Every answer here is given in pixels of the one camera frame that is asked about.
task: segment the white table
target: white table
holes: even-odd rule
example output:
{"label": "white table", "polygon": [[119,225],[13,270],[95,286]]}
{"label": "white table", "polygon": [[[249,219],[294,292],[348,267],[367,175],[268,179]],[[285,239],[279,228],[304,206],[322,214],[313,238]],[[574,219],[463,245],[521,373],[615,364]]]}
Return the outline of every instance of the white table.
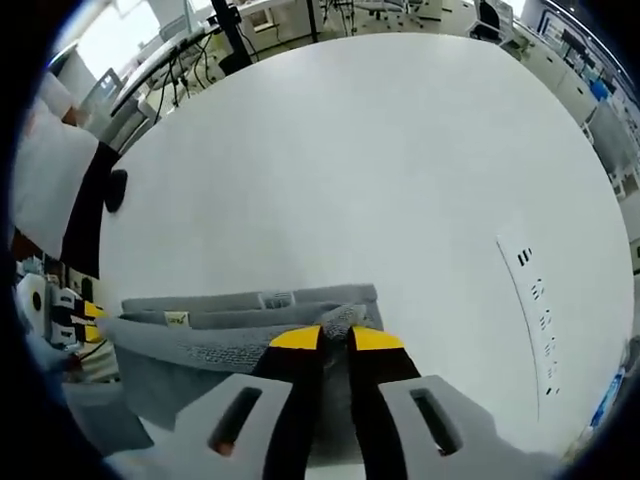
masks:
{"label": "white table", "polygon": [[[234,74],[124,156],[102,226],[107,308],[130,297],[373,282],[424,375],[560,454],[631,331],[620,209],[562,105],[499,48],[367,35]],[[531,348],[496,234],[521,218],[554,292],[562,393],[536,416]]]}

